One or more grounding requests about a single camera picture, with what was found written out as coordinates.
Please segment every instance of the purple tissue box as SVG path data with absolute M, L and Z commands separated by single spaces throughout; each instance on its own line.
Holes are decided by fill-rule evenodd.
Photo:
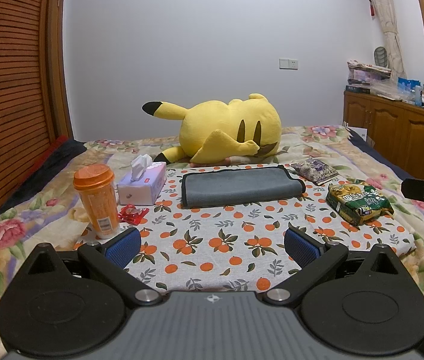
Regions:
M 152 162 L 137 181 L 130 181 L 131 172 L 117 183 L 120 205 L 152 206 L 166 183 L 166 163 Z

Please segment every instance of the fan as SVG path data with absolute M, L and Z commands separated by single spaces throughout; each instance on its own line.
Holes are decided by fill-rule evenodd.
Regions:
M 387 57 L 387 50 L 385 47 L 377 47 L 374 51 L 375 64 L 383 68 L 389 67 L 389 58 Z

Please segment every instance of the red candy wrapper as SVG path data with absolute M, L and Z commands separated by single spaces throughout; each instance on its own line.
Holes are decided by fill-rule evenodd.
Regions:
M 133 204 L 127 204 L 120 210 L 118 215 L 121 222 L 127 222 L 129 225 L 137 226 L 149 211 L 148 208 L 138 209 Z

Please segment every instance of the folded microfiber cloth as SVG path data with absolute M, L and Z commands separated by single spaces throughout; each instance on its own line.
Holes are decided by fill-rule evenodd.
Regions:
M 189 173 L 182 181 L 182 206 L 214 207 L 288 199 L 305 192 L 302 180 L 283 167 Z

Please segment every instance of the cabinet door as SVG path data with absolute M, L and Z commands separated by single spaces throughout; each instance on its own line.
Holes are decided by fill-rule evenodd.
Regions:
M 374 149 L 393 164 L 397 163 L 402 136 L 403 108 L 394 103 L 370 102 L 367 135 L 375 142 Z
M 424 179 L 424 115 L 405 111 L 398 165 L 418 179 Z
M 349 123 L 350 127 L 366 128 L 367 109 L 370 105 L 370 100 L 361 97 L 355 97 L 350 94 L 345 95 L 345 104 L 343 110 L 343 120 Z

